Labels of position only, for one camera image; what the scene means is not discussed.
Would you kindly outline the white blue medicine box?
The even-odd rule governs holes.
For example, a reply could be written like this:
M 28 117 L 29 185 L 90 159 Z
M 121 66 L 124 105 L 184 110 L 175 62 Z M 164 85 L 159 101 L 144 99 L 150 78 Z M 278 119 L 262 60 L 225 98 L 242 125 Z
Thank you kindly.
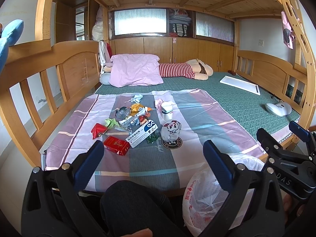
M 130 136 L 125 140 L 130 144 L 132 148 L 135 148 L 137 145 L 142 143 L 147 137 L 154 133 L 158 129 L 158 126 L 152 120 L 148 120 L 137 130 L 135 130 Z

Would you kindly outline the red wrapper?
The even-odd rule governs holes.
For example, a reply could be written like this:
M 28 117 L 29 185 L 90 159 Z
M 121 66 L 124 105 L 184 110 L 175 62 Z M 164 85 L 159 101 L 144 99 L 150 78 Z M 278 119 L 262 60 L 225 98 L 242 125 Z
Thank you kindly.
M 101 137 L 105 132 L 108 130 L 108 128 L 102 124 L 96 123 L 94 127 L 91 130 L 91 134 L 93 137 L 93 140 Z

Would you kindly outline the pink plastic bag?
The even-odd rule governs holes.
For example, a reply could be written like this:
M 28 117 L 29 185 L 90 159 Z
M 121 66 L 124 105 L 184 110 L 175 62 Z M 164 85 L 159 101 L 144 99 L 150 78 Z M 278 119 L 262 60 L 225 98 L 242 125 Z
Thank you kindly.
M 163 99 L 155 100 L 155 108 L 159 111 L 162 111 L 162 103 L 164 102 Z

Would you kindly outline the white massager device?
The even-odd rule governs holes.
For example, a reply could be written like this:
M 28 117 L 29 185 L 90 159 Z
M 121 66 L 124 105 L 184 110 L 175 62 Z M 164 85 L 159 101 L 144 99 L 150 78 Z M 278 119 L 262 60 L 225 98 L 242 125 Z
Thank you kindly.
M 272 115 L 277 117 L 285 117 L 292 112 L 292 107 L 286 102 L 278 102 L 276 104 L 266 103 L 265 109 Z

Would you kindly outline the pink pillow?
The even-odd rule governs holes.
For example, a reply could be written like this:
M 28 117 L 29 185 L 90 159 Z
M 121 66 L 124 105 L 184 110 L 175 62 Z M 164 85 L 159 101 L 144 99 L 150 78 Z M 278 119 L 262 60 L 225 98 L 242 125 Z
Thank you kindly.
M 160 58 L 153 54 L 113 55 L 109 83 L 118 88 L 162 84 L 159 60 Z

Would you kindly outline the white paper cup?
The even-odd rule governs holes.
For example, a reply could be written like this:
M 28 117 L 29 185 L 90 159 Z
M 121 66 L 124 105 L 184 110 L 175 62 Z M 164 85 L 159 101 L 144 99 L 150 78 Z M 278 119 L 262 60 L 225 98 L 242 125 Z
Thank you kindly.
M 172 120 L 172 117 L 173 117 L 172 102 L 163 102 L 161 104 L 161 116 L 165 122 Z

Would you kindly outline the grey plastic bag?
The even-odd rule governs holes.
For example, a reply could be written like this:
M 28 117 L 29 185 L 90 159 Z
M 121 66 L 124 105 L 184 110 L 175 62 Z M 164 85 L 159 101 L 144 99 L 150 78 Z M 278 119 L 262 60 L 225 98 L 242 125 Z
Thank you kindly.
M 130 108 L 122 106 L 115 110 L 115 117 L 119 120 L 123 120 L 130 115 Z

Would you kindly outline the striped plush doll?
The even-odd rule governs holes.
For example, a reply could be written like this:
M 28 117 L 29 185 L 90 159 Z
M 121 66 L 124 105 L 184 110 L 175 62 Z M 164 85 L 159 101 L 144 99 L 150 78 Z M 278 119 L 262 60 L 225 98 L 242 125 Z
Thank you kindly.
M 103 67 L 103 73 L 111 73 L 113 63 L 107 63 Z M 184 63 L 159 63 L 159 71 L 162 79 L 184 77 L 193 80 L 207 80 L 213 75 L 212 67 L 201 60 L 192 59 Z

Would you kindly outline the green bed mat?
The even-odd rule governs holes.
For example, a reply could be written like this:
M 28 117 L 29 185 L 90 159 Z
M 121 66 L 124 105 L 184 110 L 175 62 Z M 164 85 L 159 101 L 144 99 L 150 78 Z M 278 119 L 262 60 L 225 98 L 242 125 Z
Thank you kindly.
M 184 89 L 203 89 L 211 95 L 220 106 L 242 125 L 255 139 L 260 128 L 264 128 L 278 142 L 291 137 L 290 121 L 298 121 L 299 113 L 293 110 L 290 115 L 277 117 L 266 109 L 266 103 L 276 103 L 277 99 L 269 92 L 260 88 L 260 95 L 220 83 L 228 73 L 216 72 L 208 80 L 200 81 L 184 77 L 164 78 L 163 84 L 155 86 L 114 87 L 101 85 L 96 94 L 149 93 L 151 91 L 180 91 Z

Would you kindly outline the red cigarette box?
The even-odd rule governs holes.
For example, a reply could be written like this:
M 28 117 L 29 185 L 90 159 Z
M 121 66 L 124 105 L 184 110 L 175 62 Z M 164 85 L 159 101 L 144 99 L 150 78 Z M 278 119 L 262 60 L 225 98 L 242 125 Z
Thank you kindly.
M 126 140 L 118 139 L 114 136 L 109 136 L 104 142 L 104 147 L 120 156 L 125 156 L 131 147 Z

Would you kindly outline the light blue pillow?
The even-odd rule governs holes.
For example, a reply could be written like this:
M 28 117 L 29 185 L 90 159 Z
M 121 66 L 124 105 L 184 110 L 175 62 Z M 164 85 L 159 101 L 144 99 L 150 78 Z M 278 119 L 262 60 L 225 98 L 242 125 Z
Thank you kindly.
M 109 72 L 106 72 L 106 73 L 103 73 L 102 75 L 100 75 L 100 83 L 102 85 L 110 85 L 109 80 L 110 80 L 110 73 Z

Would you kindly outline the green paper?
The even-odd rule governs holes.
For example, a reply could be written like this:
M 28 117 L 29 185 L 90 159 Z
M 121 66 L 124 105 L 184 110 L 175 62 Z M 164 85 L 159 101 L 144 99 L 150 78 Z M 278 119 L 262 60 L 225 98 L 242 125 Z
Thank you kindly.
M 107 129 L 111 129 L 111 128 L 114 128 L 116 126 L 119 126 L 119 123 L 116 121 L 115 118 L 113 118 L 113 119 L 108 118 L 105 120 L 105 127 Z

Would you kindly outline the yellow chip bag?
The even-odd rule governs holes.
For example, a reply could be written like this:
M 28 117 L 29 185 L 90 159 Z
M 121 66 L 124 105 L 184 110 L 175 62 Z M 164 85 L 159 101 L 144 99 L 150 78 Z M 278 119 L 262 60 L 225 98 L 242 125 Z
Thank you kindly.
M 134 116 L 136 115 L 138 112 L 140 112 L 142 109 L 145 109 L 145 113 L 148 113 L 149 111 L 152 110 L 152 108 L 144 106 L 140 103 L 136 103 L 136 104 L 132 104 L 130 106 L 130 115 Z

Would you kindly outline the dark green snack wrapper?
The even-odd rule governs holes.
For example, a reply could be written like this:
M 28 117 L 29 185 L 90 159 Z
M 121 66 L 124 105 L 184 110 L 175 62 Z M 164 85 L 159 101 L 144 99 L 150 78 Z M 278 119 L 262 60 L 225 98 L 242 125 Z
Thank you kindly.
M 148 137 L 146 137 L 147 143 L 154 143 L 158 139 L 159 139 L 159 135 L 157 134 L 157 132 L 153 132 Z

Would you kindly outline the clear cartoon plastic bag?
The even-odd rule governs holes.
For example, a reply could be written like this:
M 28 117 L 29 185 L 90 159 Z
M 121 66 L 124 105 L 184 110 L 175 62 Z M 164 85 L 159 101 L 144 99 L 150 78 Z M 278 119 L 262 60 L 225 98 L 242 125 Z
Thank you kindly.
M 165 123 L 160 131 L 161 139 L 165 142 L 174 142 L 178 139 L 182 125 L 177 120 L 170 120 Z

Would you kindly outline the white plastic trash bag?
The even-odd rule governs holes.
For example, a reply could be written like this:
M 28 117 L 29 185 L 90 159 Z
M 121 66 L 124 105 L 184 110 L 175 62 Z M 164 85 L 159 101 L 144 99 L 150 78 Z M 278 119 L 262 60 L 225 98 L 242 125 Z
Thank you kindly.
M 229 156 L 235 164 L 244 164 L 249 170 L 261 171 L 263 169 L 264 163 L 256 157 L 241 153 L 231 153 Z M 205 162 L 190 179 L 183 197 L 183 220 L 193 236 L 202 233 L 222 207 L 228 194 L 221 188 L 208 163 Z M 230 229 L 241 224 L 252 195 L 253 189 L 248 190 Z

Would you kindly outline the striped pink grey bedsheet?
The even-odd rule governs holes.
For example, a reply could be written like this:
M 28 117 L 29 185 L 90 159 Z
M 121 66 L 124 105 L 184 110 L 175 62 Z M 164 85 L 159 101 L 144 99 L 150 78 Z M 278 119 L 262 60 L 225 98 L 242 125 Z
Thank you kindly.
M 85 98 L 75 109 L 47 149 L 45 168 L 54 170 L 75 158 L 95 142 L 92 129 L 113 119 L 116 110 L 130 105 L 132 94 Z M 260 157 L 257 141 L 206 91 L 152 91 L 144 93 L 141 104 L 150 108 L 150 119 L 161 128 L 165 121 L 155 108 L 163 100 L 172 105 L 172 124 L 180 129 L 178 140 L 166 143 L 142 141 L 126 155 L 105 150 L 87 190 L 104 192 L 119 180 L 168 191 L 186 187 L 205 163 L 203 145 L 211 140 L 222 153 Z

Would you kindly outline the wooden bunk bed frame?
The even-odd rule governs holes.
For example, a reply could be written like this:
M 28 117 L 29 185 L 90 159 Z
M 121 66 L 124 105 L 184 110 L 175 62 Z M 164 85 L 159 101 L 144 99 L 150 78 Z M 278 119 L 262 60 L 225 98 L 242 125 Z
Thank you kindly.
M 1 120 L 13 142 L 31 166 L 40 166 L 40 149 L 61 120 L 99 81 L 96 41 L 64 41 L 50 44 L 53 0 L 38 0 L 35 40 L 10 47 L 1 73 Z M 94 0 L 111 11 L 169 7 L 192 10 L 235 21 L 238 18 L 287 15 L 305 66 L 295 64 L 288 76 L 305 84 L 296 107 L 300 125 L 308 127 L 315 112 L 315 56 L 304 30 L 298 0 L 181 0 L 166 3 L 124 3 Z

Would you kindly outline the pink cloth hanging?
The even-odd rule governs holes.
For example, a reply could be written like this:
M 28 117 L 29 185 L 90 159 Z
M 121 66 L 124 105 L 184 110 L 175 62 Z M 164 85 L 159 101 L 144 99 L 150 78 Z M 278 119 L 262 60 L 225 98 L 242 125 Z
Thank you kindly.
M 287 15 L 284 11 L 281 12 L 281 20 L 282 20 L 282 35 L 283 35 L 283 43 L 289 48 L 293 49 L 294 42 L 294 34 L 287 18 Z

